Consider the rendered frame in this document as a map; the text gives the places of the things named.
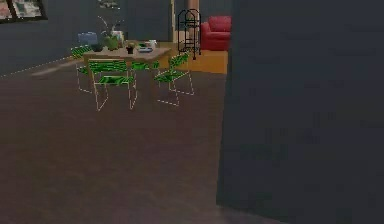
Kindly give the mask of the wooden dining table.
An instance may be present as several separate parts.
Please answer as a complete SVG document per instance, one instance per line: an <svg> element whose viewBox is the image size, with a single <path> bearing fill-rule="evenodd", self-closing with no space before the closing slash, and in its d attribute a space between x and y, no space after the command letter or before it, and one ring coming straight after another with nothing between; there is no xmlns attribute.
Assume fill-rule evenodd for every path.
<svg viewBox="0 0 384 224"><path fill-rule="evenodd" d="M135 47L133 53L128 54L126 48L110 51L104 47L101 52L86 52L84 62L91 71L126 71L128 62L152 63L171 52L170 48L158 47L150 53L140 53L138 48Z"/></svg>

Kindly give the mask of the green potted house plant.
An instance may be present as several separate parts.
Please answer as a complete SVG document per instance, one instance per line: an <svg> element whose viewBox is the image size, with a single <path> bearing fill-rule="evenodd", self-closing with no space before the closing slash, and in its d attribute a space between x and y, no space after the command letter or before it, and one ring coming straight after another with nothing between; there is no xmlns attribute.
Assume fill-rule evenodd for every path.
<svg viewBox="0 0 384 224"><path fill-rule="evenodd" d="M114 23L108 24L102 16L99 16L99 19L104 25L101 31L103 44L110 51L121 48L124 42L124 32L120 30L122 20L116 20Z"/></svg>

